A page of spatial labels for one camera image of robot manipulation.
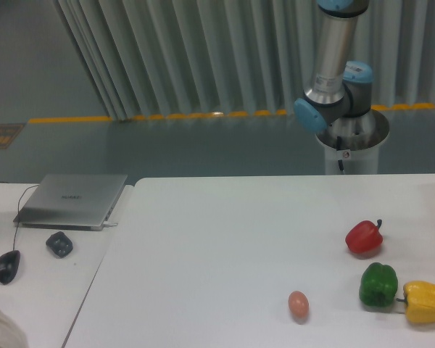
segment egg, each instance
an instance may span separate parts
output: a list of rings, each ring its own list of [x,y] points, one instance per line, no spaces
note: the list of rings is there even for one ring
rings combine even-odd
[[[295,317],[303,319],[310,310],[310,303],[305,294],[300,291],[293,291],[289,296],[289,309]]]

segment blue joint cap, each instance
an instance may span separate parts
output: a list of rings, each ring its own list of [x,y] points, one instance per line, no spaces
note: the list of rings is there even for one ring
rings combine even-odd
[[[310,132],[319,133],[327,129],[324,117],[304,99],[298,98],[294,103],[294,108],[298,122]]]
[[[369,65],[354,60],[347,62],[343,80],[353,83],[372,83],[373,79],[372,68]]]
[[[326,11],[341,11],[353,3],[353,0],[317,0],[317,3]]]

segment silver laptop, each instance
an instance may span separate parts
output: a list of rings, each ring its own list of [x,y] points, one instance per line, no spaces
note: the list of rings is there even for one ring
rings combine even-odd
[[[48,174],[14,219],[25,227],[100,231],[126,175]]]

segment yellow bell pepper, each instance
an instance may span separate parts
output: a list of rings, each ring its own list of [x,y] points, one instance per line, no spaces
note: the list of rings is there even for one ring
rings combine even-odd
[[[406,318],[411,323],[435,323],[435,284],[411,281],[403,286]]]

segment computer mouse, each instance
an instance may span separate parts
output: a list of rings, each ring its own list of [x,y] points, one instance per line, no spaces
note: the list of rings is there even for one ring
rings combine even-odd
[[[17,269],[20,265],[21,253],[13,250],[0,256],[0,283],[7,285],[15,279]]]

